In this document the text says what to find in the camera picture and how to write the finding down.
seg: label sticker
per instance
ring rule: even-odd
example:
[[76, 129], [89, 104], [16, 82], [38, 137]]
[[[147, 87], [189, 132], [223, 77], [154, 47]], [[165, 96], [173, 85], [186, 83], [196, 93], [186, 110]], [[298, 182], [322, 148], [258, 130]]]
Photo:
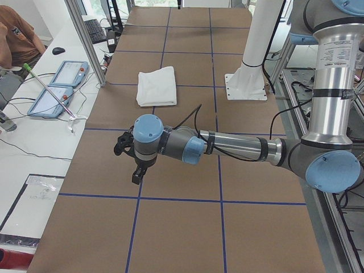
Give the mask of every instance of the label sticker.
[[342, 92], [342, 100], [350, 100], [354, 97], [354, 90], [345, 90]]
[[354, 68], [355, 58], [351, 56], [353, 43], [352, 40], [343, 40], [320, 45], [316, 69]]

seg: computer mouse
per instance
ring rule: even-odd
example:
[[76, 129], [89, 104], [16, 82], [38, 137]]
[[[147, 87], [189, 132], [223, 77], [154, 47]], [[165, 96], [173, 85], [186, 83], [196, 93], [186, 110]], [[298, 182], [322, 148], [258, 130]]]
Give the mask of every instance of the computer mouse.
[[65, 49], [64, 48], [61, 48], [61, 47], [55, 47], [52, 50], [53, 55], [58, 55], [58, 54], [61, 54], [63, 52], [65, 52]]

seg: table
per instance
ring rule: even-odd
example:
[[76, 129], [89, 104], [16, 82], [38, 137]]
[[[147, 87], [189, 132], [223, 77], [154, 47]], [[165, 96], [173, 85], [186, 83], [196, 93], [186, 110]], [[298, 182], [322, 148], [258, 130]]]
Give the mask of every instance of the table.
[[[136, 186], [134, 161], [113, 155], [139, 115], [173, 126], [200, 103], [199, 128], [267, 137], [273, 95], [228, 101], [224, 88], [250, 22], [244, 9], [132, 10], [29, 273], [325, 272], [292, 173], [220, 156], [198, 166], [159, 156]], [[138, 72], [168, 65], [177, 105], [139, 107]], [[281, 121], [274, 135], [285, 137]]]
[[[66, 52], [53, 55], [54, 47], [63, 47]], [[108, 52], [106, 42], [94, 45], [96, 54], [101, 61], [104, 51]], [[69, 20], [57, 37], [54, 38], [42, 58], [34, 67], [34, 72], [38, 75], [43, 73], [55, 73], [63, 60], [81, 60], [88, 61], [84, 48], [78, 38], [76, 30], [71, 20]], [[77, 92], [69, 104], [69, 108], [74, 112], [88, 116], [97, 97], [99, 90], [96, 77], [92, 76], [92, 67], [87, 75], [87, 83], [82, 87], [81, 91], [86, 95], [87, 100], [80, 109], [84, 101], [84, 97]], [[52, 76], [42, 76], [44, 82], [49, 83]], [[42, 91], [42, 86], [35, 79], [26, 81], [20, 86], [14, 98], [29, 97], [36, 98]], [[26, 114], [31, 106], [29, 100], [13, 101], [21, 113]], [[20, 117], [15, 107], [7, 105], [4, 112], [10, 117]], [[59, 116], [60, 119], [68, 120], [67, 113]], [[26, 117], [15, 119], [14, 122], [18, 128], [13, 132], [3, 131], [0, 138], [15, 144], [27, 152], [37, 155], [49, 155], [61, 158], [72, 158], [81, 138], [85, 127], [85, 120], [75, 123], [75, 133], [71, 134], [67, 129], [67, 123], [58, 119], [45, 120], [43, 118]], [[19, 151], [15, 147], [0, 143], [0, 220], [2, 221], [10, 209], [11, 204], [19, 193], [23, 183], [29, 173], [38, 173], [45, 175], [65, 176], [69, 168], [69, 160], [55, 160], [50, 158], [36, 158]], [[1, 246], [4, 248], [13, 248], [10, 246]], [[26, 252], [35, 250], [29, 248], [21, 248]]]

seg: white towel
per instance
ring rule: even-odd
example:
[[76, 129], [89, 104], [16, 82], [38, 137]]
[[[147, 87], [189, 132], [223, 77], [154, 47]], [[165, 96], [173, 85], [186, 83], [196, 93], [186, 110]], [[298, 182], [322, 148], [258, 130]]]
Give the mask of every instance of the white towel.
[[151, 73], [139, 72], [136, 101], [141, 107], [177, 104], [175, 70], [164, 67]]

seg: keyboard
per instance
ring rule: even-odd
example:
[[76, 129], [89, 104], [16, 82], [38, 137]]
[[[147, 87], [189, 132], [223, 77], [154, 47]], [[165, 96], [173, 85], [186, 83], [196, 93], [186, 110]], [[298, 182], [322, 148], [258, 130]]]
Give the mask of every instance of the keyboard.
[[97, 44], [106, 41], [106, 36], [104, 30], [100, 26], [97, 19], [84, 21], [86, 25], [87, 32], [90, 35], [91, 42]]

